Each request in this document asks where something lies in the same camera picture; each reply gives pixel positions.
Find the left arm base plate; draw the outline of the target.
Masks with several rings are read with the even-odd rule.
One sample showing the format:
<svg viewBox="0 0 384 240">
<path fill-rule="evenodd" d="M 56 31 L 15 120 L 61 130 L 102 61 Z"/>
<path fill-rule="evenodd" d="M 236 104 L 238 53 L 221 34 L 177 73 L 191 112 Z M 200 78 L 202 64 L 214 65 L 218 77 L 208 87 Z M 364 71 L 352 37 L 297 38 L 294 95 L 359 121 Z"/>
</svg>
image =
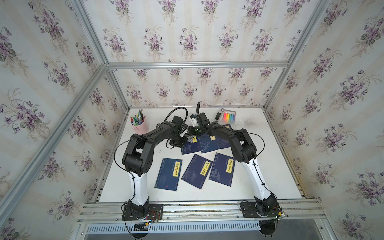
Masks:
<svg viewBox="0 0 384 240">
<path fill-rule="evenodd" d="M 126 204 L 123 207 L 123 221 L 143 221 L 143 220 L 161 220 L 163 218 L 163 204 L 145 204 L 137 206 L 134 204 Z"/>
</svg>

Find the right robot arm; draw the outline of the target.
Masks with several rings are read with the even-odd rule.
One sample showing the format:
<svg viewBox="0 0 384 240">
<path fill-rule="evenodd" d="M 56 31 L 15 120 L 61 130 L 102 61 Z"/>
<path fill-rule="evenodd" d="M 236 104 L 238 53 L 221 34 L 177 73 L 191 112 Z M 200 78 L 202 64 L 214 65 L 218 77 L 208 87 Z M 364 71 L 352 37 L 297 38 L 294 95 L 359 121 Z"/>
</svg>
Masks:
<svg viewBox="0 0 384 240">
<path fill-rule="evenodd" d="M 258 163 L 257 147 L 247 130 L 233 130 L 217 123 L 210 123 L 204 127 L 188 127 L 187 135 L 209 135 L 228 141 L 233 157 L 243 165 L 251 180 L 259 215 L 266 216 L 278 207 L 278 199 L 265 182 Z"/>
</svg>

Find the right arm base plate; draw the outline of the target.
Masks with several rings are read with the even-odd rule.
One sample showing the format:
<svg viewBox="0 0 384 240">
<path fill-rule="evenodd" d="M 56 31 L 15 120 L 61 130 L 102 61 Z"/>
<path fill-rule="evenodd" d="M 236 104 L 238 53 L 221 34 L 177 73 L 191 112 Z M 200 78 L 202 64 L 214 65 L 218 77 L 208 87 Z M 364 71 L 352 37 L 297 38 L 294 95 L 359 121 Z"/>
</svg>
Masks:
<svg viewBox="0 0 384 240">
<path fill-rule="evenodd" d="M 240 208 L 244 218 L 262 218 L 277 220 L 283 216 L 282 207 L 278 202 L 267 203 L 241 201 Z"/>
</svg>

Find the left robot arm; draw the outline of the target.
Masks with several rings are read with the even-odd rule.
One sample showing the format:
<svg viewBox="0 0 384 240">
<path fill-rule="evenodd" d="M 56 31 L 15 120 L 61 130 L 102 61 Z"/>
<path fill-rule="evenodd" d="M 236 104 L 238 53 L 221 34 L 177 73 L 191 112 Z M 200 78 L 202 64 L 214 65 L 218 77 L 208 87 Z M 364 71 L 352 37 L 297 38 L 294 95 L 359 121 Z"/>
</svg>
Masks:
<svg viewBox="0 0 384 240">
<path fill-rule="evenodd" d="M 130 200 L 135 208 L 146 209 L 150 196 L 147 191 L 147 173 L 149 172 L 155 154 L 155 148 L 164 140 L 178 148 L 184 147 L 187 138 L 182 136 L 188 128 L 183 120 L 163 121 L 146 134 L 134 134 L 122 157 L 125 171 L 132 175 L 133 197 Z"/>
</svg>

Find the grey striped cleaning cloth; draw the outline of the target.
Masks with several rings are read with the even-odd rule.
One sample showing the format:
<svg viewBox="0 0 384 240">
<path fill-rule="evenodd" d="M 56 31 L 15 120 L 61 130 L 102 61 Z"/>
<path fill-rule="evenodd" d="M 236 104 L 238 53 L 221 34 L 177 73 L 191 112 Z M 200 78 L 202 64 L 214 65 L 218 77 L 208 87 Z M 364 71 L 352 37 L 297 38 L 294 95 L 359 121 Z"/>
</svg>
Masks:
<svg viewBox="0 0 384 240">
<path fill-rule="evenodd" d="M 190 115 L 190 123 L 194 128 L 199 127 L 199 120 L 196 114 Z"/>
</svg>

